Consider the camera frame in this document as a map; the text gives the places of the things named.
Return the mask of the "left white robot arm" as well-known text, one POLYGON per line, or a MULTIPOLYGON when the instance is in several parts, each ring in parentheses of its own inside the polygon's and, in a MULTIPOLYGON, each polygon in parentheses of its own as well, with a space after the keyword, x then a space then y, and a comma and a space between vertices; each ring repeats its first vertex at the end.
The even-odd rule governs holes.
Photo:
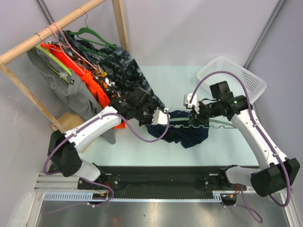
POLYGON ((44 166, 45 174, 48 174, 48 163, 52 162, 63 176, 75 175, 88 180, 94 189, 101 188, 105 183, 101 170, 81 159, 80 152, 100 135, 107 135, 112 128, 130 119, 136 119, 141 125, 151 124, 157 110, 161 107, 151 94, 136 87, 130 94, 114 98, 100 113, 80 126, 65 133, 53 132, 44 166))

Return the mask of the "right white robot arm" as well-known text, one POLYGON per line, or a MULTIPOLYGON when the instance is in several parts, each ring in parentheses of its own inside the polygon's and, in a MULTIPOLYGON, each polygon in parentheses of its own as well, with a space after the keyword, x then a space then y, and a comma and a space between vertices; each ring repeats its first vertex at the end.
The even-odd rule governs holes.
POLYGON ((237 165, 224 168, 223 175, 218 178, 219 186, 229 190, 239 183, 266 197, 292 185, 300 169, 298 160, 289 159, 276 147, 259 123, 246 96, 234 96, 226 81, 213 84, 210 89, 214 98, 212 103, 204 104, 192 93, 184 96, 184 106, 191 111, 189 123, 207 125, 210 118, 226 117, 242 134, 258 162, 257 169, 237 165))

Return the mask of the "navy blue shorts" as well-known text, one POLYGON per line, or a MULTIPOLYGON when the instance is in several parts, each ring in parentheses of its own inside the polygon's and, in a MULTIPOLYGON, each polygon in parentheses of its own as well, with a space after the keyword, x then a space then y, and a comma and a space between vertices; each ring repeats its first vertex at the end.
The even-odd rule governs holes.
POLYGON ((161 138, 168 143, 181 143, 184 148, 191 148, 208 138, 209 129, 202 125, 190 125, 190 113, 175 110, 169 113, 170 123, 166 134, 161 138))

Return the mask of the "mint green wavy hanger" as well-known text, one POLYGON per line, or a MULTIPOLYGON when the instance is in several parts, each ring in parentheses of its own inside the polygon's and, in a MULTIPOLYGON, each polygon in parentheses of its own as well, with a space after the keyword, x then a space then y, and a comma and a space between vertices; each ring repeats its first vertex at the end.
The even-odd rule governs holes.
POLYGON ((227 123, 220 120, 209 120, 210 123, 214 123, 214 125, 198 125, 198 124, 189 124, 189 117, 178 117, 170 119, 170 127, 172 128, 204 128, 204 129, 236 129, 236 127, 232 123, 227 123))

